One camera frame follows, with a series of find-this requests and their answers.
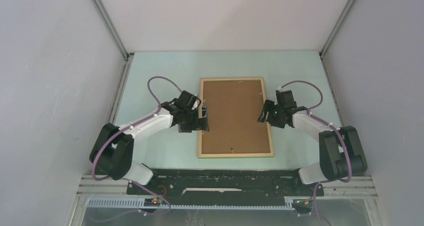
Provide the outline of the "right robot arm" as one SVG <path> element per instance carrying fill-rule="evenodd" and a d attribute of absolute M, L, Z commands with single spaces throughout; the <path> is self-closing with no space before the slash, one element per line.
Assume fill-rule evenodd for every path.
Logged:
<path fill-rule="evenodd" d="M 275 101 L 265 100 L 258 121 L 281 129 L 289 126 L 300 130 L 318 143 L 319 161 L 297 169 L 290 182 L 295 194 L 304 195 L 314 183 L 349 181 L 367 171 L 368 162 L 355 127 L 336 128 L 309 108 L 298 106 L 290 90 L 275 94 Z"/>

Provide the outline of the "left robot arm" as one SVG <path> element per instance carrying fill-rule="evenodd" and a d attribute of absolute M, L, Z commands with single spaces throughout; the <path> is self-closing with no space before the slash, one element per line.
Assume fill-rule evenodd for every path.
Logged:
<path fill-rule="evenodd" d="M 105 124 L 89 155 L 91 172 L 100 171 L 115 181 L 136 182 L 145 194 L 153 194 L 158 180 L 152 169 L 133 159 L 134 146 L 174 126 L 180 133 L 209 130 L 207 108 L 196 95 L 183 90 L 178 98 L 159 104 L 158 109 L 135 122 L 121 126 Z"/>

